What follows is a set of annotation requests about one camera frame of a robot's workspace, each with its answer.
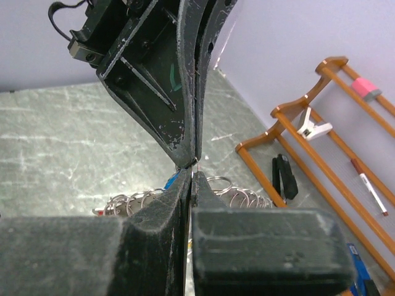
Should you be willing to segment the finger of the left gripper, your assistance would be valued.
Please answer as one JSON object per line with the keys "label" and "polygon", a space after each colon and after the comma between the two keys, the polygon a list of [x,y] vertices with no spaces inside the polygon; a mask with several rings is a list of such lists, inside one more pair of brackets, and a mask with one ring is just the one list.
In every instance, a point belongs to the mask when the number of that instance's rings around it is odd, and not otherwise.
{"label": "finger of the left gripper", "polygon": [[218,36],[236,1],[204,1],[206,5],[195,49],[195,99],[196,99],[196,152],[195,158],[201,159],[204,98],[209,72],[209,64]]}

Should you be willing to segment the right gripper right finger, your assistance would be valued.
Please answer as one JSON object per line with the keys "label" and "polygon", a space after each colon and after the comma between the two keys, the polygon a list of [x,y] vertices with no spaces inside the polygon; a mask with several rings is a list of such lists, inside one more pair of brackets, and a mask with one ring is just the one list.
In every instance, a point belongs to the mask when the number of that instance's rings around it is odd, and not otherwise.
{"label": "right gripper right finger", "polygon": [[193,176],[196,295],[338,295],[355,269],[336,219],[316,208],[230,208]]}

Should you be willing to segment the blue tag key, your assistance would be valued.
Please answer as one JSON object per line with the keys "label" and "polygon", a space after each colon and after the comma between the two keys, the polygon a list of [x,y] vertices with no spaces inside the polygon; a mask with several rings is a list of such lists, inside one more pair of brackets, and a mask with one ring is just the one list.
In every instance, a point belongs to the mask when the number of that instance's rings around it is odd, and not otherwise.
{"label": "blue tag key", "polygon": [[167,190],[173,182],[178,178],[180,171],[175,172],[166,182],[165,186],[163,187],[164,190]]}

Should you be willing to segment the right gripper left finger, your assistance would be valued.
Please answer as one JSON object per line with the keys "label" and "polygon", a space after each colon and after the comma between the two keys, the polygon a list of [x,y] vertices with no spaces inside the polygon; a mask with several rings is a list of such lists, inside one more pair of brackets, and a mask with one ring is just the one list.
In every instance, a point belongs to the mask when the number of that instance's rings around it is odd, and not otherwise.
{"label": "right gripper left finger", "polygon": [[183,295],[191,170],[129,218],[1,220],[2,295]]}

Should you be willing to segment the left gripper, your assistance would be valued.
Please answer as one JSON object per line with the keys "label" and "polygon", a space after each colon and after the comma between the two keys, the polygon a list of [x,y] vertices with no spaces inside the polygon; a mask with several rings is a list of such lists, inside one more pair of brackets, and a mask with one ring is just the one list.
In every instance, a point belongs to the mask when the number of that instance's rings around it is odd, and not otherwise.
{"label": "left gripper", "polygon": [[[84,4],[82,28],[64,33],[54,14]],[[48,18],[69,42],[70,55],[98,68],[96,74],[110,96],[176,166],[186,168],[194,162],[194,131],[179,63],[179,8],[179,1],[54,1]]]}

